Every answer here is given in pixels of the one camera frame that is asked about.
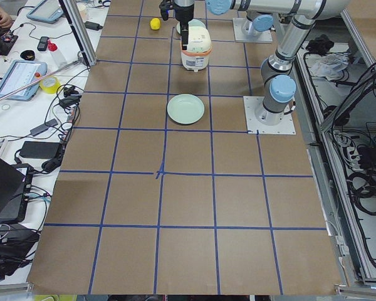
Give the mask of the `person hand at corner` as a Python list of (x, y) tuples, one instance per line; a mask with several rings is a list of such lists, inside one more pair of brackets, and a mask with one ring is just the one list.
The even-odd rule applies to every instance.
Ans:
[(13, 25), (12, 17), (0, 7), (0, 28), (9, 29)]

